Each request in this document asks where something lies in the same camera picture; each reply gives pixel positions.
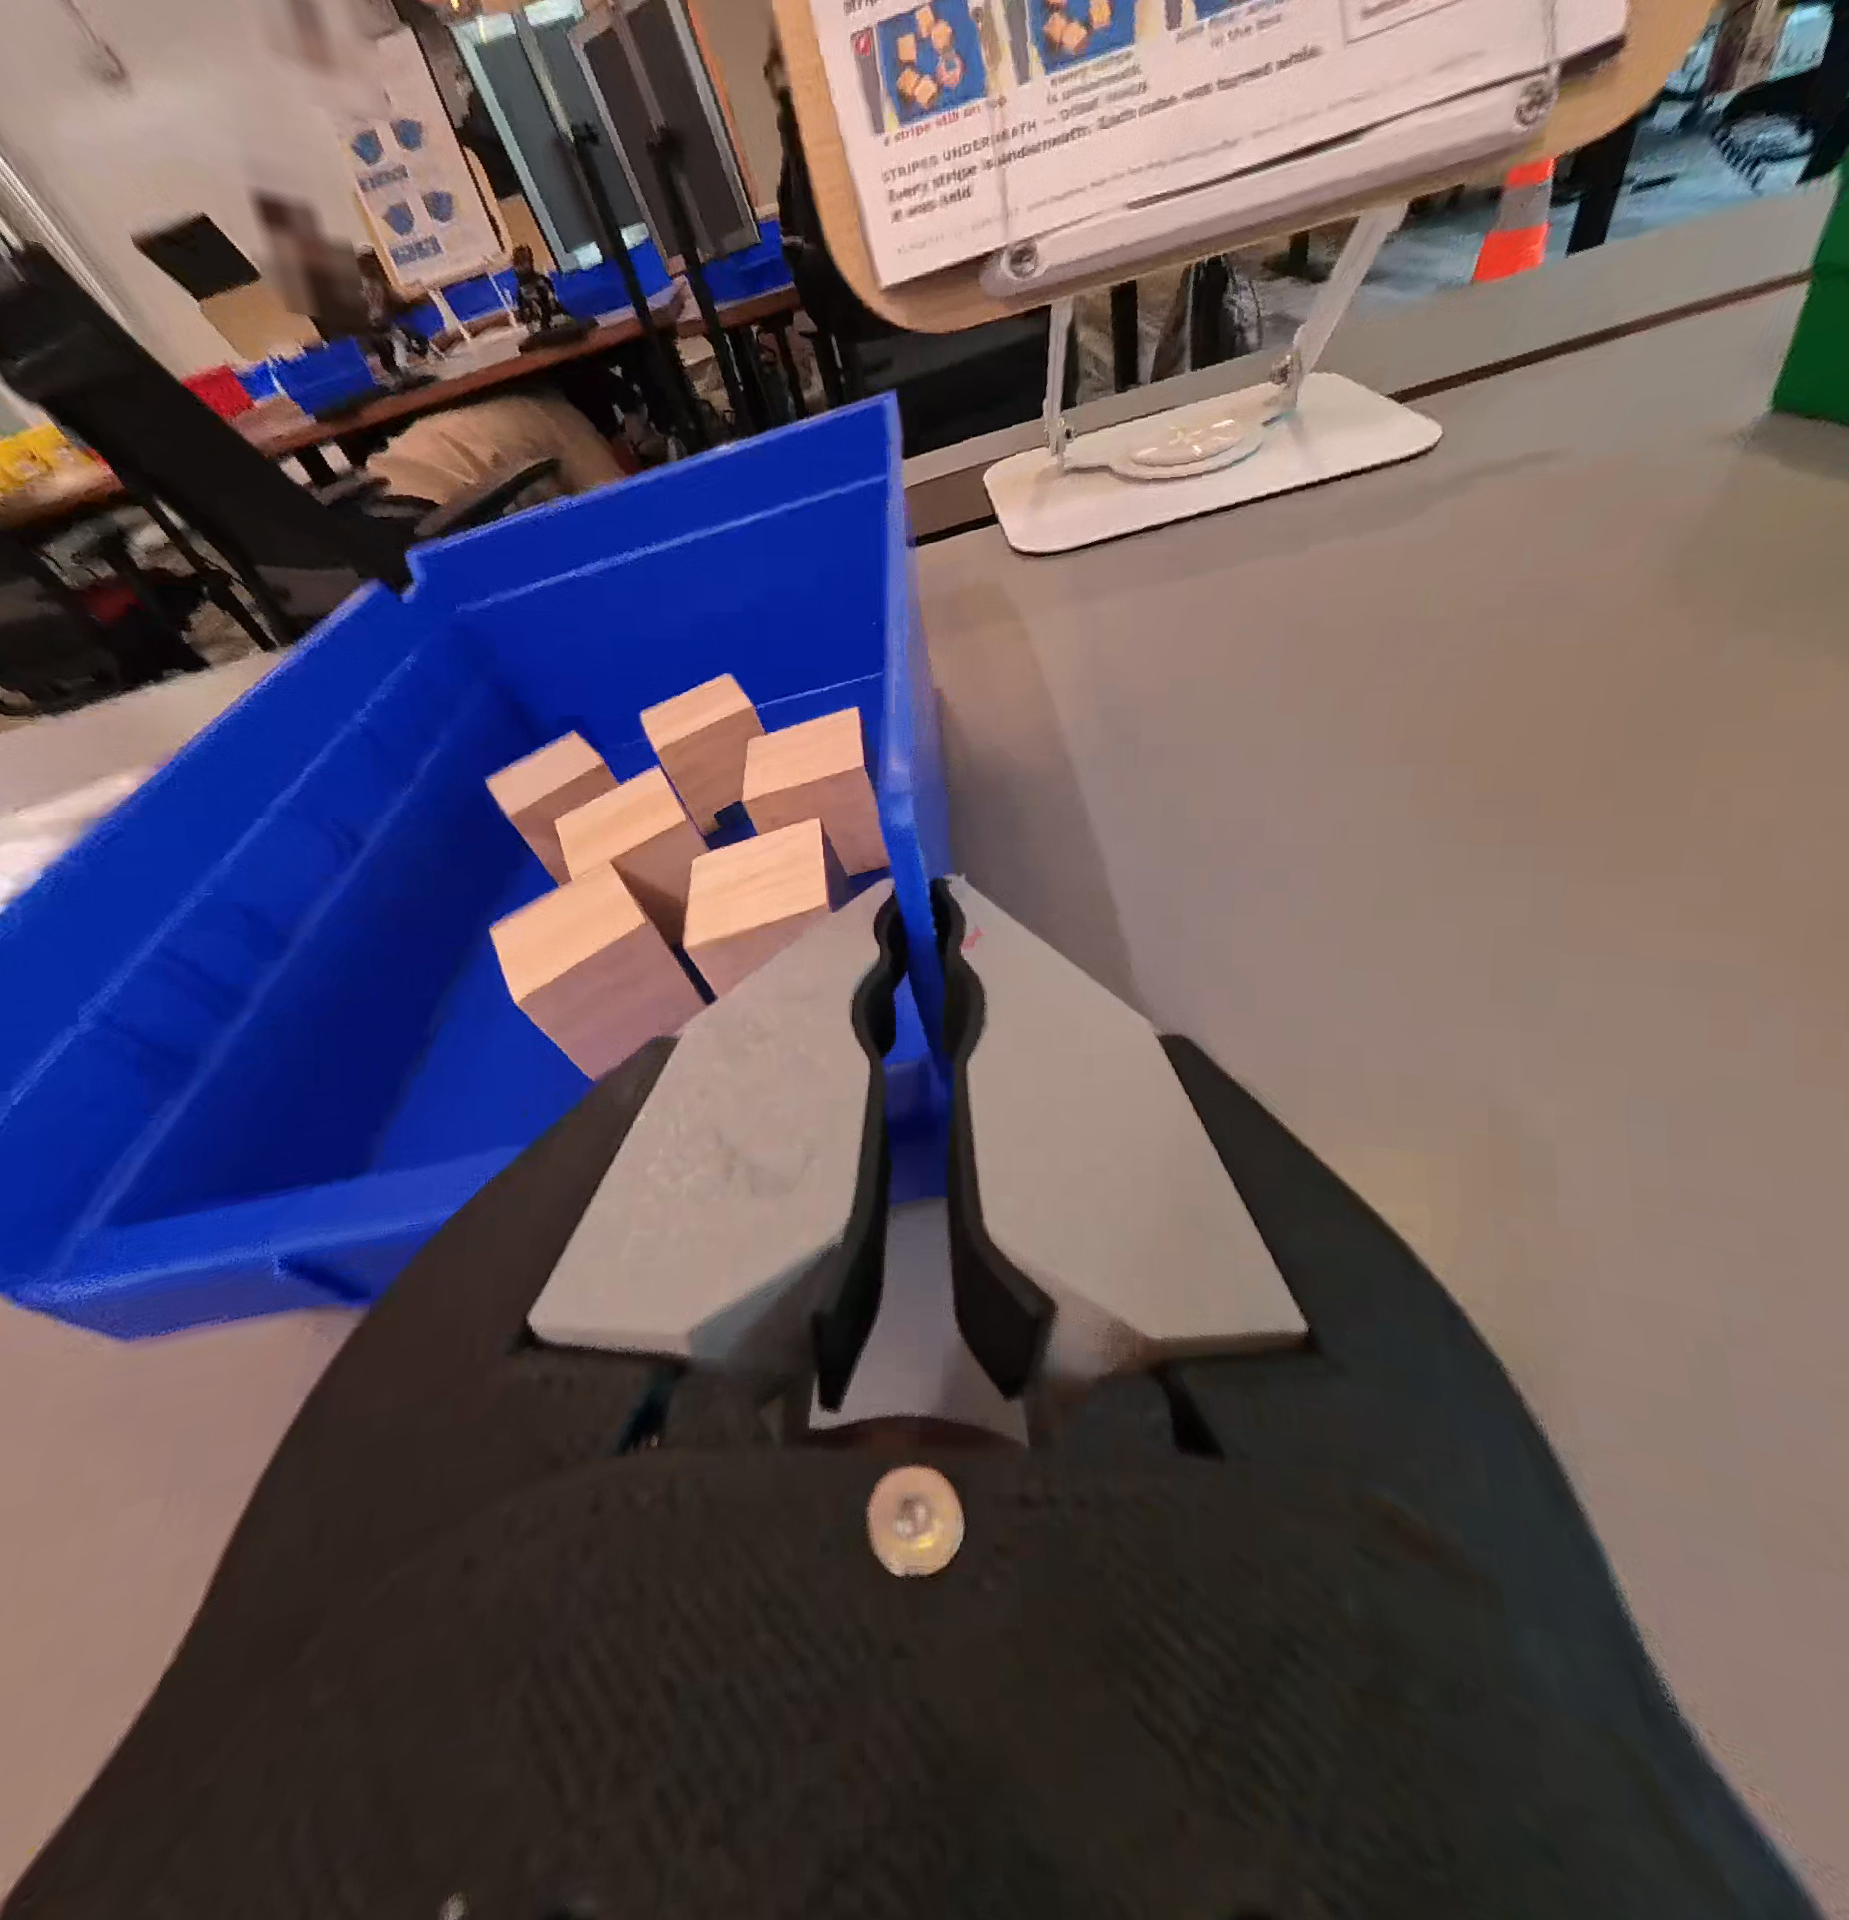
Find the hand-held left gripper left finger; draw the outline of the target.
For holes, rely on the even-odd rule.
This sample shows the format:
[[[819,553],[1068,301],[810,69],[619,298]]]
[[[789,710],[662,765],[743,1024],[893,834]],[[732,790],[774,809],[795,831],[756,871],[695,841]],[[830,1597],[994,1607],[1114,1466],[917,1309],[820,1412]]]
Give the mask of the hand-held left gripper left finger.
[[[529,1312],[552,1348],[672,1359],[839,1409],[883,1303],[889,879],[678,1036]]]

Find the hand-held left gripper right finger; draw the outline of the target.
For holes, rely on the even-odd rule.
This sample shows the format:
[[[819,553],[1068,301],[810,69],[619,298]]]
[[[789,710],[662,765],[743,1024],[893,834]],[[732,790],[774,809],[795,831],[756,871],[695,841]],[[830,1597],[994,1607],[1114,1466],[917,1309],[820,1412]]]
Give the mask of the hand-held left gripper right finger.
[[[1300,1348],[1160,1032],[966,877],[932,898],[953,1308],[986,1379],[1025,1402]]]

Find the pile of wooden cubes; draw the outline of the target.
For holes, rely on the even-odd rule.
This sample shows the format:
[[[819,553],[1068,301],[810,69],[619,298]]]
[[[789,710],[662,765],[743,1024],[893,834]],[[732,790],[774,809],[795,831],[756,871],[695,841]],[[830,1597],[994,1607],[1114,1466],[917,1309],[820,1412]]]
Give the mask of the pile of wooden cubes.
[[[511,1002],[587,1077],[671,1038],[889,869],[860,712],[768,728],[735,673],[641,714],[651,770],[580,731],[487,776],[551,887],[491,926]]]

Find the blue plastic bin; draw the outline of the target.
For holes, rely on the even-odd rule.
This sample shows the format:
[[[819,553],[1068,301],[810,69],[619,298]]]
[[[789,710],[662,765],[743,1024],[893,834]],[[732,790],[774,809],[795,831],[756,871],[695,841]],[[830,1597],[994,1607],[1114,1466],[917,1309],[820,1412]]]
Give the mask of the blue plastic bin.
[[[0,911],[0,1295],[114,1338],[358,1305],[588,1089],[488,926],[548,886],[487,779],[732,673],[856,705],[940,1107],[939,701],[894,397],[423,545]]]

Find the white metal board stand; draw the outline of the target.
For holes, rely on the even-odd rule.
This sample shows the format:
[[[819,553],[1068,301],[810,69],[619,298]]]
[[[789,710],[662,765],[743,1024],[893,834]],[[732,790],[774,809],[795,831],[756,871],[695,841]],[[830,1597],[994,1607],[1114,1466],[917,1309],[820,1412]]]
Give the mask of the white metal board stand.
[[[1060,403],[1062,349],[1046,356],[1042,449],[984,469],[991,514],[1025,557],[1067,555],[1426,456],[1439,421],[1337,372],[1324,345],[1357,300],[1405,202],[1352,224],[1330,276],[1265,382],[1084,433]]]

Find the brown wooden table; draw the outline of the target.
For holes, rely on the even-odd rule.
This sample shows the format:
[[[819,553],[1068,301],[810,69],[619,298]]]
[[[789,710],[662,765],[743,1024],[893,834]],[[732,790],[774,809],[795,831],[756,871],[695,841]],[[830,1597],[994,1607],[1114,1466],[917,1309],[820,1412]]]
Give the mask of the brown wooden table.
[[[415,388],[372,391],[320,418],[303,411],[287,397],[273,397],[228,419],[228,425],[251,448],[283,460],[306,448],[384,433],[406,419],[462,405],[476,396],[521,382],[548,379],[552,372],[584,358],[619,353],[641,343],[674,345],[685,339],[705,339],[709,333],[710,323],[697,307],[697,298],[672,286],[671,293],[651,307],[649,323],[641,323],[633,307],[623,307],[608,312],[582,336],[551,347],[522,347],[511,336],[491,333],[482,341],[475,339],[467,349],[449,352],[439,376]]]

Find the small blue storage bin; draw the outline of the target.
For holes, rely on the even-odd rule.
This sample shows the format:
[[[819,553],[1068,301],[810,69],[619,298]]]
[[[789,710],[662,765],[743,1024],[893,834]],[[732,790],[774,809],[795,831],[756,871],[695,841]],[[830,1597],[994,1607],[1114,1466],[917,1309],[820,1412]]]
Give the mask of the small blue storage bin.
[[[358,338],[344,338],[267,361],[277,390],[311,418],[337,415],[384,393],[378,368]]]
[[[779,220],[767,213],[756,232],[752,243],[700,264],[705,287],[721,307],[793,287]],[[689,286],[682,258],[664,253],[649,236],[629,241],[626,258],[652,309],[671,298],[674,286]],[[587,265],[554,272],[552,287],[563,305],[580,319],[601,319],[634,307],[612,252],[602,252]]]

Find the yellow packets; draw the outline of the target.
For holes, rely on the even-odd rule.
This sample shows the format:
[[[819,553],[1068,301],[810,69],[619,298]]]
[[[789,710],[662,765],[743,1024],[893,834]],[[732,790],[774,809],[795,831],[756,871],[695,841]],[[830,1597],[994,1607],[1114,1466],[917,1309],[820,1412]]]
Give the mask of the yellow packets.
[[[0,504],[31,495],[85,474],[92,460],[55,424],[26,425],[0,436]]]

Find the white poster with blue shields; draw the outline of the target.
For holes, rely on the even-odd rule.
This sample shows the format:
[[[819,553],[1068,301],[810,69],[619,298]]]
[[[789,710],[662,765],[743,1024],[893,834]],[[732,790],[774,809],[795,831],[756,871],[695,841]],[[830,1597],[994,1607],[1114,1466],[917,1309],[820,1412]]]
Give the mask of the white poster with blue shields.
[[[392,289],[415,300],[504,267],[504,232],[415,34],[368,37],[353,54],[331,123]]]

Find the grey screen panel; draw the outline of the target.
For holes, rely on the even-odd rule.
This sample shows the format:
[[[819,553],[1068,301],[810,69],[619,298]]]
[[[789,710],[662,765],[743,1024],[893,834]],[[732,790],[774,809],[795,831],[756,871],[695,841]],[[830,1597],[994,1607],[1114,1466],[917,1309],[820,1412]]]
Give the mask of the grey screen panel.
[[[566,143],[569,115],[554,92],[548,44],[524,12],[467,17],[452,34],[554,265],[595,265],[596,217]]]
[[[685,2],[587,4],[573,50],[651,241],[702,261],[759,241],[740,154]]]

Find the black flat sign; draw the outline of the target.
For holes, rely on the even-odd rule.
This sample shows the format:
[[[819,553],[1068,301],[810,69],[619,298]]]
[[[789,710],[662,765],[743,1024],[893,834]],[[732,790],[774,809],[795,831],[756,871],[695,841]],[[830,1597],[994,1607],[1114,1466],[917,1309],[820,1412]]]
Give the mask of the black flat sign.
[[[130,245],[192,301],[203,303],[262,282],[262,270],[206,213],[130,234]]]

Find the orange traffic cone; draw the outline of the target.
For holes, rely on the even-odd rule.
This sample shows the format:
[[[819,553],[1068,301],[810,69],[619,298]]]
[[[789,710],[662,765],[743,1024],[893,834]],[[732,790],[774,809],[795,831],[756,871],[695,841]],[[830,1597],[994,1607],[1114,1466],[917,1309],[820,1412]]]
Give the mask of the orange traffic cone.
[[[1524,276],[1545,264],[1557,161],[1547,156],[1511,167],[1500,184],[1497,212],[1484,232],[1470,283]]]

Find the printed instruction sheet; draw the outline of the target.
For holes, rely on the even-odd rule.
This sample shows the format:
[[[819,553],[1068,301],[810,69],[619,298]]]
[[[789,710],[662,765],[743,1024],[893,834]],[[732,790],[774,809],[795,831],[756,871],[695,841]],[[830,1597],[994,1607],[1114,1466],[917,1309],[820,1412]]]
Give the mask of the printed instruction sheet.
[[[1539,128],[1626,4],[810,4],[880,286],[992,296]]]

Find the green plastic bin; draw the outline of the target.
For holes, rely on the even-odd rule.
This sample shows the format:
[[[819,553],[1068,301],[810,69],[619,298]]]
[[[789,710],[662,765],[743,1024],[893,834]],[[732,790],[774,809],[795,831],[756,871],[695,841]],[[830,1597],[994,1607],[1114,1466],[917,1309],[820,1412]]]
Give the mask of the green plastic bin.
[[[1849,425],[1849,150],[1771,407],[1786,418]]]

